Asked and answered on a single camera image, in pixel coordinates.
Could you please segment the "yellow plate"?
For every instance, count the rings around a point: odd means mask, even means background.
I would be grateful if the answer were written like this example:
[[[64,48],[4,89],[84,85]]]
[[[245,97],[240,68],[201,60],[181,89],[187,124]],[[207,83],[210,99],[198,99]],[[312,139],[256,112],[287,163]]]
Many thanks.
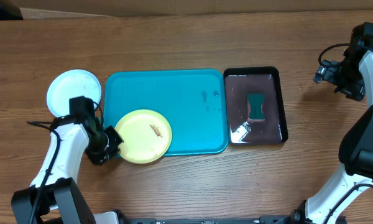
[[[167,119],[153,110],[135,110],[123,116],[115,127],[123,142],[119,156],[135,164],[160,159],[172,142],[172,128]]]

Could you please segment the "light blue plate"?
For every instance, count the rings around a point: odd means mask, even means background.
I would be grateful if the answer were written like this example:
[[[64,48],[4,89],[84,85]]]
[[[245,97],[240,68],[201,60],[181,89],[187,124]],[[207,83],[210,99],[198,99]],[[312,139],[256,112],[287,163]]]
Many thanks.
[[[99,80],[89,71],[73,69],[60,74],[47,90],[46,102],[54,117],[70,114],[69,99],[84,96],[99,104],[102,88]]]

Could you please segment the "green sponge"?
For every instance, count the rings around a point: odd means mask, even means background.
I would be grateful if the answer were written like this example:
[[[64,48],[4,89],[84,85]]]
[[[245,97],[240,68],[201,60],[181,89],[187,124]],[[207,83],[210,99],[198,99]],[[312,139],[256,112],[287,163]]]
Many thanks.
[[[263,112],[264,95],[261,93],[247,94],[247,121],[249,123],[265,120]]]

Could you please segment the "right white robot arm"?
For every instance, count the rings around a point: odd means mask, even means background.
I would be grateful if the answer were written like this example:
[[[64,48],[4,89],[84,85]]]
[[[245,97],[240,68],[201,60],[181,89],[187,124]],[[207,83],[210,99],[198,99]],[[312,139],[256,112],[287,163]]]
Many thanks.
[[[373,23],[353,28],[341,62],[319,59],[315,83],[329,82],[346,98],[367,101],[367,110],[343,137],[340,165],[322,188],[282,223],[345,223],[342,212],[373,189]]]

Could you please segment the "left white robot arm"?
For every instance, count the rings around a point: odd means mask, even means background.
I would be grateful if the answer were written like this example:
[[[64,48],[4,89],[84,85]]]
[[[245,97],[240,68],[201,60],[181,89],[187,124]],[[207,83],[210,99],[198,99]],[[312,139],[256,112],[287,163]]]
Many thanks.
[[[30,187],[14,193],[12,211],[17,223],[43,223],[42,216],[59,210],[51,223],[126,223],[117,210],[93,214],[76,184],[84,154],[96,165],[116,157],[123,142],[112,126],[103,127],[97,104],[84,96],[69,100],[70,113],[51,123],[33,121],[49,130],[50,146]]]

